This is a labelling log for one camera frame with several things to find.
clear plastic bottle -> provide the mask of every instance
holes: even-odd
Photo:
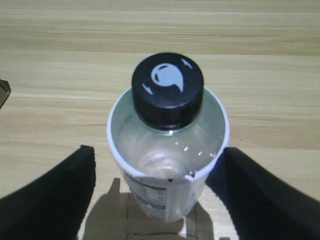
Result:
[[[172,222],[200,196],[228,143],[229,122],[191,59],[159,53],[136,68],[132,88],[111,111],[107,135],[142,210]]]

bottle label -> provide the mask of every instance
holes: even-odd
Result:
[[[166,218],[166,188],[144,184],[126,173],[123,174],[123,177],[135,199],[139,202],[141,208],[147,215],[157,219]]]

wood grain surface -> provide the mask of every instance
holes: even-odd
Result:
[[[230,146],[320,200],[317,0],[0,0],[0,78],[12,89],[0,109],[0,197],[89,145],[97,184],[80,238],[144,240],[151,228],[238,239],[209,188],[189,222],[149,221],[109,151],[112,105],[136,65],[163,51],[198,63],[226,107]],[[132,209],[129,229],[137,234],[123,235],[123,205]]]

black bottle cap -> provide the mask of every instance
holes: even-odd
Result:
[[[204,78],[186,56],[163,52],[147,57],[136,67],[131,84],[134,108],[150,127],[183,128],[201,108]]]

bottle cap logo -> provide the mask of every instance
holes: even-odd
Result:
[[[184,77],[180,69],[171,63],[161,63],[151,71],[152,81],[161,87],[176,85],[180,92],[184,91]]]

